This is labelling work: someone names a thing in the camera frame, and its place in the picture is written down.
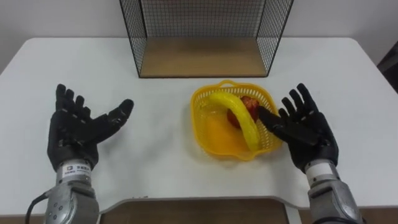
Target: wooden base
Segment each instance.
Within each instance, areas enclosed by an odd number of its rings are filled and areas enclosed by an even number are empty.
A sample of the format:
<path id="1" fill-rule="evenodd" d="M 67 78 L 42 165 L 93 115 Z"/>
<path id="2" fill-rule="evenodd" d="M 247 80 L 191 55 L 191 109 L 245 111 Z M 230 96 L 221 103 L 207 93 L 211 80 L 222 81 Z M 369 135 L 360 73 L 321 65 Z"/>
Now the wooden base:
<path id="1" fill-rule="evenodd" d="M 264 77 L 255 38 L 149 37 L 141 78 Z"/>
<path id="2" fill-rule="evenodd" d="M 102 224 L 288 224 L 284 205 L 271 199 L 129 202 L 103 215 Z"/>

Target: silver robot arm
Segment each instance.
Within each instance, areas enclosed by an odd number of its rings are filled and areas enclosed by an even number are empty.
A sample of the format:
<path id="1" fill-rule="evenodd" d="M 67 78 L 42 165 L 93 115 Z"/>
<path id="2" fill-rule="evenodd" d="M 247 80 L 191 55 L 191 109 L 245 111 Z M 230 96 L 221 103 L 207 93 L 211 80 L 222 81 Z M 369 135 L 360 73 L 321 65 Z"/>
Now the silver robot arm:
<path id="1" fill-rule="evenodd" d="M 311 189 L 308 191 L 314 224 L 363 224 L 361 213 L 346 183 L 340 180 L 335 165 L 318 159 L 305 166 Z"/>
<path id="2" fill-rule="evenodd" d="M 98 202 L 91 187 L 88 162 L 74 159 L 57 169 L 56 186 L 49 193 L 45 224 L 95 224 Z"/>

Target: plastic basket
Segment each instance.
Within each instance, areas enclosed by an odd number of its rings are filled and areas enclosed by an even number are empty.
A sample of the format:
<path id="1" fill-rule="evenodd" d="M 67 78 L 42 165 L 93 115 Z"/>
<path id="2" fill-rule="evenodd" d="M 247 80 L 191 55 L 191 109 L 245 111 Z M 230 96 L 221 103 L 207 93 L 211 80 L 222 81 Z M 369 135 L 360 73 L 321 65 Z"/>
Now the plastic basket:
<path id="1" fill-rule="evenodd" d="M 258 100 L 261 106 L 277 114 L 276 105 L 270 94 L 257 85 L 224 80 L 219 84 L 198 89 L 191 98 L 191 119 L 195 139 L 207 153 L 219 158 L 236 157 L 250 161 L 259 154 L 280 148 L 282 141 L 257 120 L 260 150 L 250 151 L 241 130 L 233 127 L 227 120 L 227 108 L 209 102 L 208 96 L 216 91 L 226 91 L 236 96 L 250 96 Z"/>

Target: yellow banana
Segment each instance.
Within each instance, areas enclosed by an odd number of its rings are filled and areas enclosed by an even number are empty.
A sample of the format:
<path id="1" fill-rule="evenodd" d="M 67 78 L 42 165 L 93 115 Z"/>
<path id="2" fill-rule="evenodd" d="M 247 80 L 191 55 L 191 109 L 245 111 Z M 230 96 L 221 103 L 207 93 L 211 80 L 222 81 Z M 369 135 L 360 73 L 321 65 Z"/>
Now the yellow banana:
<path id="1" fill-rule="evenodd" d="M 251 151 L 257 151 L 260 144 L 260 134 L 241 99 L 232 93 L 216 92 L 209 96 L 209 100 L 229 108 L 235 114 L 241 126 L 246 144 Z"/>

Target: apple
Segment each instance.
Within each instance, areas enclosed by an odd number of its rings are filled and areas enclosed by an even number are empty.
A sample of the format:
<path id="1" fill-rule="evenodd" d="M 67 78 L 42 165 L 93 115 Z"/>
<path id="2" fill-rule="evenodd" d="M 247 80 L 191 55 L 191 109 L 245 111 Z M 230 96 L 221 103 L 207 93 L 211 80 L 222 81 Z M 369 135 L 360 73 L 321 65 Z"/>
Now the apple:
<path id="1" fill-rule="evenodd" d="M 257 119 L 259 118 L 259 113 L 258 113 L 257 109 L 260 106 L 260 103 L 256 99 L 251 98 L 250 96 L 242 96 L 241 101 L 245 105 L 246 109 L 248 109 L 249 114 L 251 115 L 251 118 L 254 120 L 254 122 L 256 122 Z M 226 117 L 227 117 L 228 121 L 235 128 L 241 129 L 238 119 L 236 118 L 235 114 L 230 109 L 228 109 L 228 111 L 226 113 Z"/>

